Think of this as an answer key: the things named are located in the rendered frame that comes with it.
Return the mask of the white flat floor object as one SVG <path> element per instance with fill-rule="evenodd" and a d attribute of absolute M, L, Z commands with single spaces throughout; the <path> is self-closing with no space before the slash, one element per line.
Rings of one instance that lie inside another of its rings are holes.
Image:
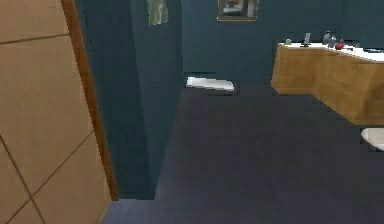
<path fill-rule="evenodd" d="M 217 80 L 200 77 L 188 77 L 186 81 L 187 87 L 222 90 L 222 91 L 234 91 L 235 87 L 231 81 Z"/>

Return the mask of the wooden cabinet with white top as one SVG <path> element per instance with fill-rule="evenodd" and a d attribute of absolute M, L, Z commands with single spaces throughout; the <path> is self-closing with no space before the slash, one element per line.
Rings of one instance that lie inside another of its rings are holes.
<path fill-rule="evenodd" d="M 311 94 L 353 124 L 384 126 L 384 53 L 279 43 L 271 86 Z"/>

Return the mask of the tan wooden room door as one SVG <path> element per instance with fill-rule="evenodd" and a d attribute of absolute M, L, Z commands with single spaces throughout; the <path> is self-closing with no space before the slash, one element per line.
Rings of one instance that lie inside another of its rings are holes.
<path fill-rule="evenodd" d="M 0 0 L 0 224 L 102 224 L 110 204 L 61 0 Z"/>

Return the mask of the blue grey bottle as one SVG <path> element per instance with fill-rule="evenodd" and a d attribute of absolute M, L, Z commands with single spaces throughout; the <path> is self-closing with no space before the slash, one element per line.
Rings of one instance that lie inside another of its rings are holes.
<path fill-rule="evenodd" d="M 322 44 L 328 48 L 333 48 L 336 44 L 336 36 L 330 32 L 326 32 L 323 36 Z"/>

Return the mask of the green framed wall picture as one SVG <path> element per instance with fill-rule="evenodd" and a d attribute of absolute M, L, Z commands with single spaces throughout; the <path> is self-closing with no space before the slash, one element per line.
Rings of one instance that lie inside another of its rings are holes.
<path fill-rule="evenodd" d="M 148 21 L 150 26 L 168 22 L 167 0 L 147 0 Z"/>

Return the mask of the gold framed wall picture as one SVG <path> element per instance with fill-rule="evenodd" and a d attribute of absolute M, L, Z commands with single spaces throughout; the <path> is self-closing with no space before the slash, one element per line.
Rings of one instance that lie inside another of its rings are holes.
<path fill-rule="evenodd" d="M 259 0 L 218 0 L 220 22 L 253 22 L 257 20 Z"/>

